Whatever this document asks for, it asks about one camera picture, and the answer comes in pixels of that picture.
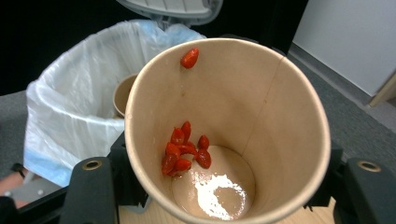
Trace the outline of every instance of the trash bag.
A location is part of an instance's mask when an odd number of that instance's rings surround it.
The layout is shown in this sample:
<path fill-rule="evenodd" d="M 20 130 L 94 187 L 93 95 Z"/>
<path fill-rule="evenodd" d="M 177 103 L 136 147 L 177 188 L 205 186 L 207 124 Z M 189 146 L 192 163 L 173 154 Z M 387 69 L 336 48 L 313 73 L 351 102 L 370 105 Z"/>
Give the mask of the trash bag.
<path fill-rule="evenodd" d="M 201 38 L 182 24 L 124 21 L 62 54 L 27 88 L 24 166 L 67 186 L 78 162 L 107 156 L 124 130 L 112 101 L 118 83 L 160 52 Z"/>

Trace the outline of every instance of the cherry tomato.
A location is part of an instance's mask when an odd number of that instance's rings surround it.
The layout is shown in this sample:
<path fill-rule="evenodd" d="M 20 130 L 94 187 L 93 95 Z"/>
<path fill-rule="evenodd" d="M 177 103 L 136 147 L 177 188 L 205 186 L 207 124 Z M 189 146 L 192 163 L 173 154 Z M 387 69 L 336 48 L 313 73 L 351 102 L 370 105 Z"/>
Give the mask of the cherry tomato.
<path fill-rule="evenodd" d="M 187 171 L 191 168 L 191 162 L 186 159 L 180 159 L 175 163 L 175 168 L 178 171 Z"/>
<path fill-rule="evenodd" d="M 174 129 L 174 131 L 172 132 L 172 136 L 171 136 L 171 143 L 173 143 L 177 146 L 184 143 L 184 133 L 181 130 L 181 128 Z"/>
<path fill-rule="evenodd" d="M 190 141 L 187 142 L 187 144 L 185 144 L 185 145 L 188 146 L 188 147 L 192 147 L 192 148 L 194 148 L 196 150 L 195 144 L 190 142 Z"/>
<path fill-rule="evenodd" d="M 198 55 L 198 48 L 193 48 L 181 58 L 180 64 L 187 69 L 192 68 L 198 60 Z"/>
<path fill-rule="evenodd" d="M 162 167 L 163 175 L 166 175 L 169 172 L 171 172 L 176 162 L 177 162 L 177 156 L 175 154 L 165 154 L 165 156 L 163 157 L 163 167 Z"/>
<path fill-rule="evenodd" d="M 171 172 L 169 172 L 167 175 L 169 175 L 169 176 L 175 176 L 175 175 L 177 175 L 177 173 L 178 173 L 178 170 L 176 169 L 176 167 L 174 167 L 174 168 L 171 170 Z"/>
<path fill-rule="evenodd" d="M 212 159 L 210 158 L 209 152 L 207 152 L 206 149 L 198 149 L 198 157 L 196 158 L 198 163 L 203 167 L 203 168 L 209 168 L 210 164 L 212 163 Z"/>
<path fill-rule="evenodd" d="M 198 148 L 199 149 L 208 149 L 209 148 L 209 139 L 206 135 L 202 135 L 198 140 Z"/>
<path fill-rule="evenodd" d="M 165 154 L 174 154 L 177 156 L 177 159 L 180 159 L 180 149 L 170 142 L 166 144 Z"/>
<path fill-rule="evenodd" d="M 180 145 L 180 146 L 178 146 L 178 149 L 180 150 L 180 155 L 191 154 L 195 158 L 198 156 L 198 153 L 197 153 L 197 150 L 195 149 L 195 147 L 188 146 L 188 145 Z"/>
<path fill-rule="evenodd" d="M 187 144 L 187 142 L 189 142 L 189 138 L 191 135 L 191 124 L 189 121 L 186 121 L 183 123 L 183 125 L 181 126 L 181 130 L 184 133 L 184 142 L 183 144 Z"/>

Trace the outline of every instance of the white wall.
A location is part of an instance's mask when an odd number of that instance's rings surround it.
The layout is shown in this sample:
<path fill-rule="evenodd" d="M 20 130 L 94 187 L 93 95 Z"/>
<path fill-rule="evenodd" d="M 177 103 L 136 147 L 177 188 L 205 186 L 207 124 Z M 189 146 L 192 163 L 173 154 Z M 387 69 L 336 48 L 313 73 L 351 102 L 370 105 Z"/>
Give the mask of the white wall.
<path fill-rule="evenodd" d="M 396 70 L 396 1 L 310 0 L 293 43 L 374 96 Z"/>

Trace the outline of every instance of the gray carpet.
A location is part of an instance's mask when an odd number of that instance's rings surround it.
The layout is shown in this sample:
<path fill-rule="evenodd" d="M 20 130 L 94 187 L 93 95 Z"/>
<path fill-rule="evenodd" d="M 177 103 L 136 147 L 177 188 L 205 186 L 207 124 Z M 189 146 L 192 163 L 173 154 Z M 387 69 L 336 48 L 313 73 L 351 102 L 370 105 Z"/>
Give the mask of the gray carpet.
<path fill-rule="evenodd" d="M 377 161 L 396 176 L 396 133 L 368 115 L 291 55 L 288 58 L 305 73 L 317 91 L 329 120 L 332 140 L 344 150 L 344 159 Z"/>
<path fill-rule="evenodd" d="M 27 120 L 25 91 L 0 96 L 0 179 L 11 173 L 15 162 L 23 162 Z"/>
<path fill-rule="evenodd" d="M 373 119 L 293 56 L 309 78 L 326 110 L 332 140 L 345 150 L 345 159 L 364 158 L 386 165 L 396 175 L 396 133 Z M 22 162 L 27 119 L 25 92 L 0 96 L 0 179 L 14 162 Z"/>

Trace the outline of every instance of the wooden surface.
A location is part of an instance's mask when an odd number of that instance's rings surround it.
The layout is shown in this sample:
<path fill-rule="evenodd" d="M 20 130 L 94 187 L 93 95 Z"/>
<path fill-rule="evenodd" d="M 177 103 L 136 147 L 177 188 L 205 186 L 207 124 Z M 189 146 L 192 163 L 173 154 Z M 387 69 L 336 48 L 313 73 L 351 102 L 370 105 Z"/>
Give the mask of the wooden surface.
<path fill-rule="evenodd" d="M 332 199 L 329 207 L 314 207 L 314 211 L 309 209 L 299 209 L 296 213 L 277 222 L 277 224 L 334 224 L 332 211 L 335 201 Z M 179 224 L 184 223 L 163 210 L 157 203 L 152 201 L 148 205 L 145 213 L 137 214 L 127 208 L 120 207 L 120 224 Z"/>

